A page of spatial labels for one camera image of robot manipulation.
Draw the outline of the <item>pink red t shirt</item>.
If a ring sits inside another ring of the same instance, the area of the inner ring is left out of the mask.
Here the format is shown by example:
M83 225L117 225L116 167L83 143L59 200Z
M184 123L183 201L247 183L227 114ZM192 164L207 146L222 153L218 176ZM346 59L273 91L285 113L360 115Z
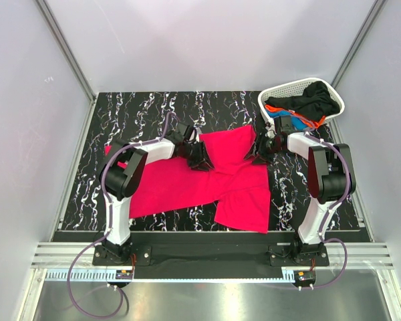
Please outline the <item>pink red t shirt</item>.
M244 159L255 132L252 126L202 134L214 169L192 170L184 158L144 167L132 196L128 218L217 202L215 222L244 231L267 233L270 191L267 167Z

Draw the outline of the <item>orange t shirt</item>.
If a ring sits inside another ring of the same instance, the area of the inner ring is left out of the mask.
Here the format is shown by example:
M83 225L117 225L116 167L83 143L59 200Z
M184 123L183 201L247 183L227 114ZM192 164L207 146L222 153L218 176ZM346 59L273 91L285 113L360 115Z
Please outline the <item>orange t shirt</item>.
M325 116L322 116L320 120L312 120L294 112L293 110L285 110L270 105L266 105L265 110L268 116L273 119L277 119L278 116L290 116L291 123L297 130L318 129L325 122Z

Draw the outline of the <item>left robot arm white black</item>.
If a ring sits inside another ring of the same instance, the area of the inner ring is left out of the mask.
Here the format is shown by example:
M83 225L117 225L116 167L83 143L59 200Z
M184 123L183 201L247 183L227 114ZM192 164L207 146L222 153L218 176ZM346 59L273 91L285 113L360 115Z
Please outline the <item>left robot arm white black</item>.
M106 202L106 230L95 242L95 265L101 262L124 265L134 258L128 222L132 196L140 185L146 165L176 156L185 158L193 170L214 168L205 143L196 139L172 142L156 138L133 143L117 139L111 143L98 174Z

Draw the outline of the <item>white plastic laundry basket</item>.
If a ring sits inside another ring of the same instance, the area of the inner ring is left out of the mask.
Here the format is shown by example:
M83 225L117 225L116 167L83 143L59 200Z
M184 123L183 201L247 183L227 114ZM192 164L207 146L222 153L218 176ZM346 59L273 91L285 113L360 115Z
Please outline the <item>white plastic laundry basket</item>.
M305 78L302 80L296 80L293 82L288 82L282 85L278 85L272 88L267 88L263 90L259 95L258 95L258 105L260 107L261 115L266 122L266 124L272 126L274 125L273 119L268 116L265 110L265 101L269 97L273 96L276 98L283 98L283 97L290 97L290 96L299 96L303 94L304 89L310 85L313 82L316 81L322 81L323 83L326 84L328 87L330 96L339 104L340 106L340 112L338 114L334 114L332 116L328 116L325 118L325 124L327 121L331 120L332 118L335 118L339 116L340 114L343 113L345 110L345 104L340 95L336 92L336 90L325 80L322 80L320 78Z

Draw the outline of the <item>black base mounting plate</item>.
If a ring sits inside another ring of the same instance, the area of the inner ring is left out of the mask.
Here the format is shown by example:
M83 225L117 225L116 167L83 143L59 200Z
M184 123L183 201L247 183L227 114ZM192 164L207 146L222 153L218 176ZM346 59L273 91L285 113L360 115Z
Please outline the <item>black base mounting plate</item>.
M135 267L139 280L272 279L281 268L327 267L324 245L302 245L291 231L134 232L122 249L99 244L94 265Z

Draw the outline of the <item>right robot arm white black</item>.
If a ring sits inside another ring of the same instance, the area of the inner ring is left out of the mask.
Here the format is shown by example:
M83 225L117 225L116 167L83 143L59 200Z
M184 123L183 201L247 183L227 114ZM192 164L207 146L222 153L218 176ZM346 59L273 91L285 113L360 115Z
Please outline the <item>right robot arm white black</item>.
M269 248L271 265L308 266L327 259L325 233L333 214L356 189L350 148L331 144L309 133L281 133L269 138L260 134L251 145L246 160L254 165L270 162L272 154L289 151L307 160L307 213L289 245Z

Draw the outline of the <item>blue t shirt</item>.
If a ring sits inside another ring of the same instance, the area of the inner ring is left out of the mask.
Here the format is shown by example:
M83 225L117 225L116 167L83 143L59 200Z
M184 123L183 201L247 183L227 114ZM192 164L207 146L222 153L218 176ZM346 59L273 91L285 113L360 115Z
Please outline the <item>blue t shirt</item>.
M273 121L278 131L303 131L307 128L300 119L290 115L274 116Z

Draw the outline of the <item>black t shirt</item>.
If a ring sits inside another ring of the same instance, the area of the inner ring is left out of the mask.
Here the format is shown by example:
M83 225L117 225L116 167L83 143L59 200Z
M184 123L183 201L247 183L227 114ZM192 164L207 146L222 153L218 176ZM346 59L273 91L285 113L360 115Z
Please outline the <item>black t shirt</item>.
M266 99L265 104L293 110L312 120L320 120L322 116L328 117L340 112L339 104L330 96L328 87L322 81L308 85L302 95L283 98L271 96Z

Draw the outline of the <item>aluminium frame rail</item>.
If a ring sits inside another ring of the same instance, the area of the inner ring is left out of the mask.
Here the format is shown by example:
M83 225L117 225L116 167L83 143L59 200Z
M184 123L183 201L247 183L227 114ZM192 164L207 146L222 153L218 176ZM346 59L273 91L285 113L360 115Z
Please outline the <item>aluminium frame rail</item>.
M85 243L40 243L37 246L31 266L33 268L65 268L77 255L77 267L88 267L94 264L95 247L82 251ZM134 244L131 254L134 258L126 265L134 262L137 266L152 266L161 261L183 263L260 263L271 265L269 248L264 243L156 243ZM327 259L313 263L317 268L336 268L347 261L348 269L392 269L393 263L388 248L383 243L347 243L344 249L339 243L325 245ZM115 266L101 262L98 266ZM295 266L285 264L288 268Z

